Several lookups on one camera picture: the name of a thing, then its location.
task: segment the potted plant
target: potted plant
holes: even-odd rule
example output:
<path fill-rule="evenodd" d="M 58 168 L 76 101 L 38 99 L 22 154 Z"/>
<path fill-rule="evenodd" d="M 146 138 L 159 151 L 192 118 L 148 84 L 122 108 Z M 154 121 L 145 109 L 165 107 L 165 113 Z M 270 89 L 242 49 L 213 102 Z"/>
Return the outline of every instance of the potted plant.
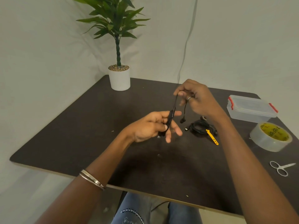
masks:
<path fill-rule="evenodd" d="M 147 21 L 149 19 L 135 19 L 137 14 L 141 14 L 141 10 L 127 10 L 130 6 L 135 8 L 130 0 L 74 0 L 80 3 L 88 4 L 94 8 L 89 14 L 93 17 L 87 19 L 77 20 L 83 23 L 94 23 L 90 28 L 99 29 L 96 32 L 95 38 L 100 38 L 106 34 L 114 37 L 116 44 L 116 60 L 117 64 L 108 67 L 110 84 L 112 89 L 122 91 L 130 88 L 130 73 L 129 66 L 121 64 L 121 53 L 119 50 L 119 42 L 121 37 L 136 38 L 129 30 L 135 29 L 138 26 L 145 26 L 137 24 L 139 21 Z"/>

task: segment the packing tape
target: packing tape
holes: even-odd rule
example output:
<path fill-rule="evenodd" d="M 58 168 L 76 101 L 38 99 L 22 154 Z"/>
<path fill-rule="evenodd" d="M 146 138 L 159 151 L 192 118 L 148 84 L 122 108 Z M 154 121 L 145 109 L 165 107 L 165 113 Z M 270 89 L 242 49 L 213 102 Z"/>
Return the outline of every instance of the packing tape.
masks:
<path fill-rule="evenodd" d="M 283 128 L 273 123 L 259 123 L 251 131 L 250 138 L 261 148 L 278 152 L 292 142 L 292 136 Z"/>

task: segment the artificial plant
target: artificial plant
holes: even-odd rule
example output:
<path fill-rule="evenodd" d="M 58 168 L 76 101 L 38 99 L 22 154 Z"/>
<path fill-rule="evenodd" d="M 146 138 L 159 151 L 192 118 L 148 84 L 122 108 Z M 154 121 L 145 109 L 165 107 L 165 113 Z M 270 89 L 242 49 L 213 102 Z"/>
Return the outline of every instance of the artificial plant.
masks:
<path fill-rule="evenodd" d="M 110 34 L 115 39 L 117 66 L 121 67 L 121 53 L 119 51 L 119 42 L 121 37 L 136 38 L 129 30 L 135 29 L 138 26 L 138 21 L 147 21 L 149 19 L 134 19 L 137 14 L 141 14 L 141 10 L 126 10 L 129 6 L 135 8 L 130 0 L 74 0 L 80 3 L 88 4 L 94 8 L 89 14 L 92 18 L 80 19 L 79 22 L 95 23 L 90 29 L 96 27 L 99 29 L 94 35 L 94 39 L 100 38 L 105 34 Z"/>

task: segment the white pot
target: white pot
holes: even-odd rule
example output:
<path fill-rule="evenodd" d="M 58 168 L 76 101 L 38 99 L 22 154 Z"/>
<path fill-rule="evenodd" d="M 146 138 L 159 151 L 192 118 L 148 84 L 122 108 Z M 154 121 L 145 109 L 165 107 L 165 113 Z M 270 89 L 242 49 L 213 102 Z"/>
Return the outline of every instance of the white pot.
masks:
<path fill-rule="evenodd" d="M 111 88 L 123 91 L 130 88 L 130 68 L 125 71 L 111 71 L 108 69 Z"/>

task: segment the dark table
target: dark table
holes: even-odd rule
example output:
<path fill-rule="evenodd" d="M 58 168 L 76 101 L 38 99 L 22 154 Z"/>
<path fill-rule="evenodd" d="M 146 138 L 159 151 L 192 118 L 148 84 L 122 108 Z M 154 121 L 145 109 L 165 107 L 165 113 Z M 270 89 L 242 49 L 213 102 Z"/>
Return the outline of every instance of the dark table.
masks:
<path fill-rule="evenodd" d="M 176 87 L 174 83 L 131 78 L 131 88 L 119 92 L 111 89 L 106 75 L 22 146 L 10 160 L 77 176 L 125 126 L 152 111 L 172 109 Z M 226 112 L 230 95 L 259 98 L 252 93 L 210 90 Z M 175 117 L 182 130 L 198 119 L 199 116 L 189 107 L 186 108 L 185 123 L 180 124 L 180 117 Z M 280 176 L 269 165 L 272 160 L 280 165 L 298 162 L 298 139 L 291 133 L 291 144 L 280 152 L 269 152 L 249 139 L 256 123 L 236 119 L 232 122 L 299 212 L 299 163 L 287 169 L 288 177 Z M 270 122 L 288 130 L 278 118 Z M 108 186 L 242 215 L 221 142 L 217 146 L 207 137 L 198 138 L 190 132 L 183 132 L 181 137 L 174 136 L 170 144 L 164 138 L 133 143 Z"/>

